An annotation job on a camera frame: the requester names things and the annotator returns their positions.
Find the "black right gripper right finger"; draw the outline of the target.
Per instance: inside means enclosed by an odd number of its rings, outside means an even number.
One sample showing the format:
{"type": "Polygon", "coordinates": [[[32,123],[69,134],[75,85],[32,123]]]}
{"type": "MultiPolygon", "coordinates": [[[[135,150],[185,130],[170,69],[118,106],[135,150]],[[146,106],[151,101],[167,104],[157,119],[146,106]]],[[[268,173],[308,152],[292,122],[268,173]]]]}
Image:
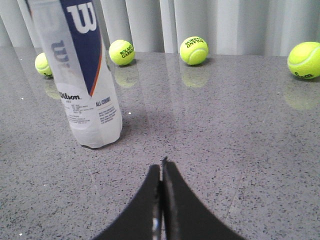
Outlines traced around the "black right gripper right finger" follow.
{"type": "Polygon", "coordinates": [[[176,164],[162,160],[165,234],[168,240],[242,240],[189,188],[176,164]]]}

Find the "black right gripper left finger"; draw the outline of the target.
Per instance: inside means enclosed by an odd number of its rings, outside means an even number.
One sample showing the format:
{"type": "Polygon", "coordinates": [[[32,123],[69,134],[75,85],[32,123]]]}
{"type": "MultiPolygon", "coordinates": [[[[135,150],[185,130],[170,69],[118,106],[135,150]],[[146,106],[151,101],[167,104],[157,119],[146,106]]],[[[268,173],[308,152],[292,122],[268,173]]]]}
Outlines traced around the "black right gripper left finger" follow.
{"type": "Polygon", "coordinates": [[[117,219],[95,240],[160,239],[160,166],[152,165],[142,186],[117,219]]]}

